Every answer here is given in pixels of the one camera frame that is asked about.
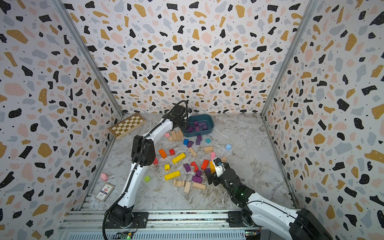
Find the teal storage bin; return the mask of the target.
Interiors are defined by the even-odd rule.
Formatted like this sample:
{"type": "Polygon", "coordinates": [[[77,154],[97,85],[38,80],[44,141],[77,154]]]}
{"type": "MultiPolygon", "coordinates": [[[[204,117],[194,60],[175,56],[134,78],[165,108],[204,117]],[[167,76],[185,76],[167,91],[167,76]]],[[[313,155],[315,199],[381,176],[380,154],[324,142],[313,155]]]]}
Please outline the teal storage bin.
{"type": "Polygon", "coordinates": [[[188,118],[187,129],[183,130],[182,133],[187,138],[208,135],[213,131],[214,126],[213,119],[210,115],[194,115],[188,118]]]}

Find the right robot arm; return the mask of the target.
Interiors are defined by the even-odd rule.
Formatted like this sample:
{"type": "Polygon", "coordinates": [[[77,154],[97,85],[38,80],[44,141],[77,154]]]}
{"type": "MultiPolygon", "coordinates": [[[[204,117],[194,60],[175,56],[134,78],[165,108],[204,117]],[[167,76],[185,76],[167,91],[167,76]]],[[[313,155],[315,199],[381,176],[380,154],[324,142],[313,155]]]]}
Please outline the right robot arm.
{"type": "Polygon", "coordinates": [[[285,240],[331,240],[320,221],[307,209],[289,209],[262,197],[243,184],[228,163],[220,158],[211,160],[215,172],[209,181],[222,185],[231,201],[241,209],[242,222],[249,226],[265,227],[285,240]]]}

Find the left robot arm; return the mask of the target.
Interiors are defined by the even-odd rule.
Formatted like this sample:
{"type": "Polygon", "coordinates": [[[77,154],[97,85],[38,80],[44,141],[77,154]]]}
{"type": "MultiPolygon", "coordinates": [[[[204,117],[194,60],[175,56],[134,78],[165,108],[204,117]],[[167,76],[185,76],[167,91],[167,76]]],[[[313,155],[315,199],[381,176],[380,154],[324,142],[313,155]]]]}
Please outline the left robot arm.
{"type": "Polygon", "coordinates": [[[163,115],[162,119],[149,132],[137,135],[133,140],[132,164],[128,179],[119,198],[106,210],[104,214],[102,232],[107,239],[106,226],[111,224],[117,228],[133,227],[133,209],[140,181],[147,169],[156,158],[155,145],[166,132],[175,128],[186,130],[188,119],[192,110],[188,108],[188,100],[181,100],[174,104],[173,108],[163,115]]]}

